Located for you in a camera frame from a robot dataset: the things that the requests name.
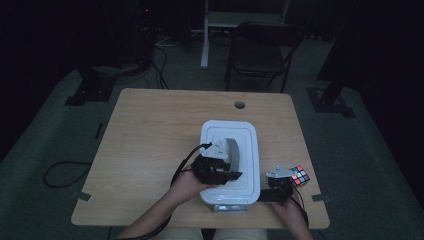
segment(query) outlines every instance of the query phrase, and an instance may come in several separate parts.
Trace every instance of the black chair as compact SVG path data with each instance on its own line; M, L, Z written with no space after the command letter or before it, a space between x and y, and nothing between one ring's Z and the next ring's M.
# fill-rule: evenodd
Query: black chair
M231 39L225 73L226 90L230 89L230 75L234 70L243 75L270 77L268 85L276 76L284 73L282 93L293 52L303 38L301 29L292 24L244 22L238 25Z

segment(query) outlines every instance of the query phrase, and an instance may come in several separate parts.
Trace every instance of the hand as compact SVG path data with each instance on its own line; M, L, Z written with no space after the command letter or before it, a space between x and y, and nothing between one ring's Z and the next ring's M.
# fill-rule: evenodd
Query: hand
M295 191L291 196L295 201L299 202L298 193ZM278 217L287 226L288 230L293 234L295 239L310 240L313 239L308 226L303 219L303 215L299 206L292 199L287 199L284 205L280 203L271 203L272 208L277 213Z
M183 204L195 197L201 191L213 187L216 186L201 183L194 176L193 172L191 171L191 165L189 165L185 167L184 170L180 173L167 194L170 194L172 198L178 202L178 204Z

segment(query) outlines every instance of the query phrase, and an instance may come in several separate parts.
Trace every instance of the colorful cube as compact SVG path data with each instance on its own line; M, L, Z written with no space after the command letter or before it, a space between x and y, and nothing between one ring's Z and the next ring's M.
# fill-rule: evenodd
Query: colorful cube
M308 174L305 172L301 165L291 169L295 175L292 176L293 187L301 187L310 180Z

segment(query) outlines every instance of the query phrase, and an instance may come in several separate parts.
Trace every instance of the floor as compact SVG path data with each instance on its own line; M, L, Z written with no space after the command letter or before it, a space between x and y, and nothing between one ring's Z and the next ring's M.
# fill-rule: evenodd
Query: floor
M160 44L166 54L163 77L171 89L223 91L228 38L212 36L207 70L200 69L201 37L190 47L169 39ZM356 118L337 113L317 113L307 87L325 88L316 81L332 43L305 39L294 55L285 93L294 102L320 188L327 196L330 227L313 230L316 239L422 239L424 211L414 198L390 150L361 102L349 88L342 91ZM155 50L161 68L163 52ZM105 74L119 69L99 67ZM118 79L108 102L64 106L81 77L74 71L59 82L32 124L0 165L0 239L107 239L121 228L81 227L71 223L84 178L69 187L54 189L43 175L59 161L93 161L119 92L124 88L157 88L153 69L139 76ZM231 91L279 92L281 78L264 81L240 79ZM103 124L98 134L99 124ZM55 169L49 182L65 184L87 166ZM285 230L269 230L268 237L293 239Z

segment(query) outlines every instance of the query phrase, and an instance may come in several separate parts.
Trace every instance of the white box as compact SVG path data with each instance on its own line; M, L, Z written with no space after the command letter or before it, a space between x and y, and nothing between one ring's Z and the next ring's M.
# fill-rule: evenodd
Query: white box
M261 192L256 130L249 122L241 121L209 120L203 125L201 144L224 138L236 140L240 153L239 171L243 174L236 181L204 190L200 195L210 205L242 205L243 208L243 205L256 202Z

